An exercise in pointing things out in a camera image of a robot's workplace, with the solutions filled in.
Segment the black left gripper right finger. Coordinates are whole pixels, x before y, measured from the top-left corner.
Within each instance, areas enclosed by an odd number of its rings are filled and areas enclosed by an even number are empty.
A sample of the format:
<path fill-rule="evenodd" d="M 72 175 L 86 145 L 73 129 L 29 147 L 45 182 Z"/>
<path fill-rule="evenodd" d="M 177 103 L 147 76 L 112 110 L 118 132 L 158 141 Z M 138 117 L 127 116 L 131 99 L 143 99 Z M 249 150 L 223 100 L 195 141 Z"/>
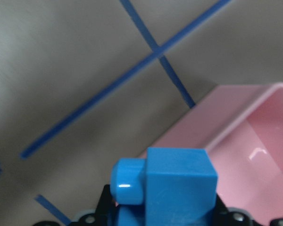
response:
<path fill-rule="evenodd" d="M 216 195 L 216 203 L 215 207 L 212 210 L 212 217 L 210 221 L 211 226 L 226 226 L 227 225 L 227 214 L 228 208 L 220 198 L 220 196 Z"/>

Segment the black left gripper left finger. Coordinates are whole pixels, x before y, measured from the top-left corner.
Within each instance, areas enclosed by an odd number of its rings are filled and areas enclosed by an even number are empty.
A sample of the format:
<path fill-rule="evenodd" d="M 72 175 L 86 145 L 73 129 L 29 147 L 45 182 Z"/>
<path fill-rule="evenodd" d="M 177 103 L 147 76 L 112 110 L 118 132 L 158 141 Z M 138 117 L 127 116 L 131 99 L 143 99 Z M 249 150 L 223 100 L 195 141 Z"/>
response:
<path fill-rule="evenodd" d="M 96 226 L 116 226 L 118 206 L 110 192 L 110 185 L 103 187 L 98 205 L 95 210 Z"/>

